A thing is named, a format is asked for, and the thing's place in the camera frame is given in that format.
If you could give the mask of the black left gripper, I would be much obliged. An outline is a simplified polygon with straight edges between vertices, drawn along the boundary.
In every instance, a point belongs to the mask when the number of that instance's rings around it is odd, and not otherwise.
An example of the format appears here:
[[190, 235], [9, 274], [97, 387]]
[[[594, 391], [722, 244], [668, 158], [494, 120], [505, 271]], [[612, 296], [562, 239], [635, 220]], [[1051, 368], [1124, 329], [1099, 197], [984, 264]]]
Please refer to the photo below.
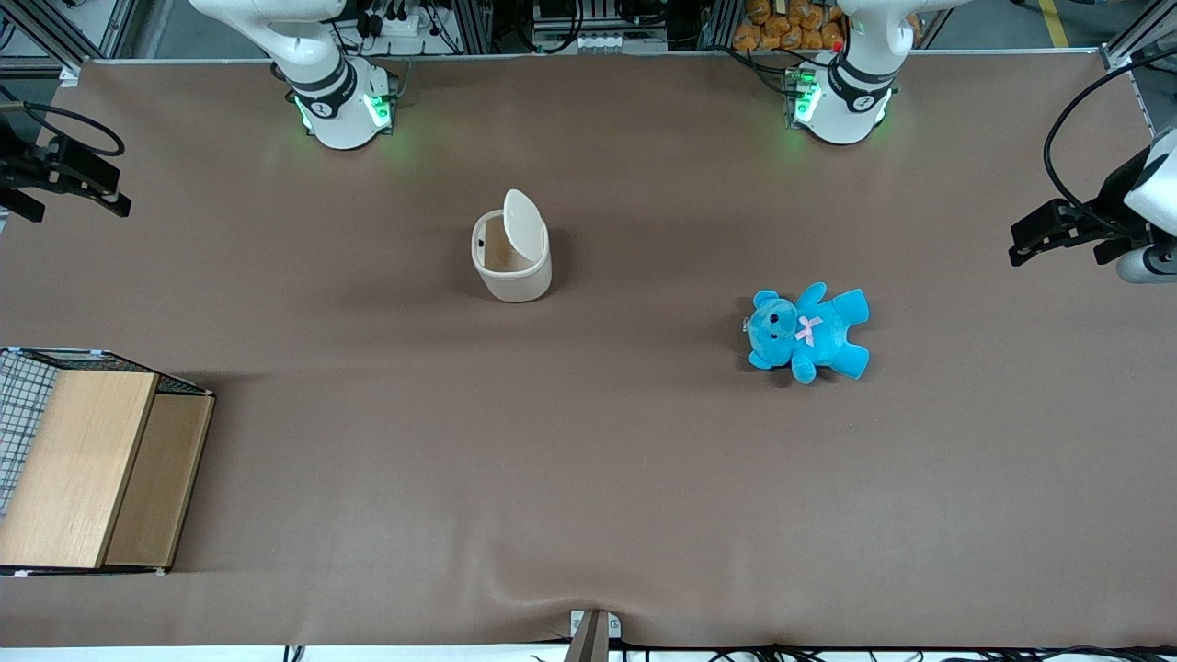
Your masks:
[[1071, 188], [1057, 181], [1068, 200], [1044, 201], [1033, 212], [1010, 226], [1009, 262], [1018, 269], [1043, 252], [1072, 247], [1079, 243], [1108, 238], [1093, 247], [1093, 260], [1100, 267], [1146, 267], [1152, 241], [1150, 223], [1131, 210], [1126, 194], [1139, 180], [1148, 163], [1148, 148], [1142, 148], [1128, 163], [1113, 168], [1100, 184], [1093, 200], [1073, 200]]

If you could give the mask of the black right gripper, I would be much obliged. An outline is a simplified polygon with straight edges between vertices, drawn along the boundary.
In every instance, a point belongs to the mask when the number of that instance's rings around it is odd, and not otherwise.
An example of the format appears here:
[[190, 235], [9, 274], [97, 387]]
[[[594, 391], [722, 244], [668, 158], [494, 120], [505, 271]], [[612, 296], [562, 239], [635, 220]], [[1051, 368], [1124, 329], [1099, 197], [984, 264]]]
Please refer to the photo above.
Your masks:
[[42, 201], [20, 191], [42, 188], [81, 196], [119, 218], [129, 217], [129, 197], [119, 191], [119, 168], [75, 140], [58, 137], [51, 138], [46, 145], [34, 145], [18, 137], [4, 137], [1, 163], [4, 188], [0, 204], [4, 216], [15, 214], [31, 223], [44, 221]]

